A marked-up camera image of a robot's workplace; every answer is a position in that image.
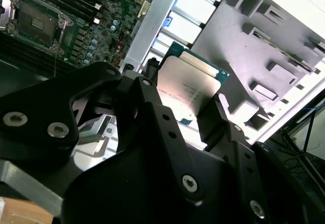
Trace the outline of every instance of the metal frame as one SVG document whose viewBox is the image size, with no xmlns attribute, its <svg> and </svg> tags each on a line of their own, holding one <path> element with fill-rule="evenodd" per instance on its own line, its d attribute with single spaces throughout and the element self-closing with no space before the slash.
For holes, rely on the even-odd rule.
<svg viewBox="0 0 325 224">
<path fill-rule="evenodd" d="M 150 9 L 141 22 L 140 28 L 126 54 L 121 71 L 125 64 L 131 64 L 136 71 L 138 70 L 174 3 L 175 0 L 152 1 Z"/>
</svg>

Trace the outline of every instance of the capacitor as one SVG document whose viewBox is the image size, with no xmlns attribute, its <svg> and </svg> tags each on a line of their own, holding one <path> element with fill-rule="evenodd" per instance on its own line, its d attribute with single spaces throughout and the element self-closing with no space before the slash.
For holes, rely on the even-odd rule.
<svg viewBox="0 0 325 224">
<path fill-rule="evenodd" d="M 114 24 L 115 26 L 118 26 L 118 25 L 120 24 L 120 20 L 115 19 L 115 20 L 113 21 L 113 24 Z"/>
</svg>

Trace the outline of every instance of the wire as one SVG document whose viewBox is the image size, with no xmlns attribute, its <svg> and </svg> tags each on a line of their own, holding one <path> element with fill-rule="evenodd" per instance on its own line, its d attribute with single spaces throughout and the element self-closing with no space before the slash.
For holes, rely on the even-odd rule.
<svg viewBox="0 0 325 224">
<path fill-rule="evenodd" d="M 322 108 L 325 105 L 325 102 L 321 103 L 319 106 L 313 107 L 313 108 L 303 108 L 303 110 L 318 110 L 320 108 Z"/>
</svg>

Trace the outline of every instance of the green circuit board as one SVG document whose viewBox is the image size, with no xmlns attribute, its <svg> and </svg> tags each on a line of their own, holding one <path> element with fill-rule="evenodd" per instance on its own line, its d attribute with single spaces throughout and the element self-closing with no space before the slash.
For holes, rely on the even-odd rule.
<svg viewBox="0 0 325 224">
<path fill-rule="evenodd" d="M 119 66 L 141 5 L 135 0 L 16 0 L 15 8 L 2 33 L 79 68 L 97 61 Z M 66 15 L 64 24 L 59 13 Z"/>
</svg>

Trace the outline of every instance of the black metal bracket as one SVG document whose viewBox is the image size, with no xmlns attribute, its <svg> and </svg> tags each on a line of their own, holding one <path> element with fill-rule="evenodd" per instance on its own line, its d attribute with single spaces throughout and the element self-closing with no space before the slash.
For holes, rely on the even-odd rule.
<svg viewBox="0 0 325 224">
<path fill-rule="evenodd" d="M 194 205 L 202 204 L 204 187 L 200 184 L 174 114 L 170 108 L 162 105 L 155 84 L 146 77 L 138 77 L 129 93 L 134 99 L 137 115 L 121 141 L 123 144 L 129 143 L 127 149 L 135 147 L 139 141 L 149 144 L 146 146 L 152 148 L 157 157 L 160 155 L 158 158 L 166 169 L 170 169 L 166 171 L 166 179 L 170 179 L 174 190 L 180 192 L 185 201 Z"/>
<path fill-rule="evenodd" d="M 255 154 L 241 128 L 228 121 L 218 98 L 213 98 L 197 119 L 201 140 L 208 144 L 206 151 L 222 157 L 236 172 L 243 213 L 254 222 L 268 220 Z"/>
<path fill-rule="evenodd" d="M 114 67 L 97 62 L 0 98 L 0 158 L 68 159 L 79 139 L 74 102 L 120 78 Z M 83 111 L 87 101 L 79 100 L 75 109 Z"/>
</svg>

